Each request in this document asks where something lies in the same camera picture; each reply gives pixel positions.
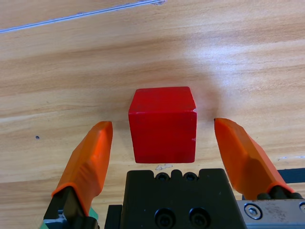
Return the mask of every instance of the wood grain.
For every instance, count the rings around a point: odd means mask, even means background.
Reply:
[[[215,117],[242,125],[278,169],[305,166],[301,0],[170,0],[0,38],[0,228],[38,228],[71,152],[100,120],[114,125],[93,201],[102,227],[108,205],[122,203],[127,171],[157,174],[158,165],[134,162],[127,113],[137,88],[194,95],[196,161],[165,172],[223,168]],[[305,184],[294,187],[305,195]]]

